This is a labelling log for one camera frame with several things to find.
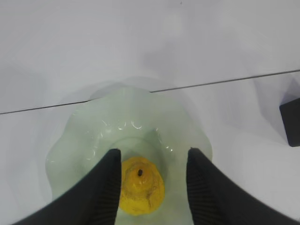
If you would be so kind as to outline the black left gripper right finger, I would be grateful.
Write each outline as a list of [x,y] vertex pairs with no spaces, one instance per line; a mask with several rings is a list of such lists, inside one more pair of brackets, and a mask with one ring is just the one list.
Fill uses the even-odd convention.
[[195,225],[296,225],[225,176],[198,149],[187,156],[187,198]]

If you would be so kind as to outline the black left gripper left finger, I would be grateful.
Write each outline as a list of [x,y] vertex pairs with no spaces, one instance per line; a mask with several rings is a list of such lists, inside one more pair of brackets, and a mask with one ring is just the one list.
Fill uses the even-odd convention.
[[78,183],[18,225],[113,225],[121,188],[121,152],[111,149]]

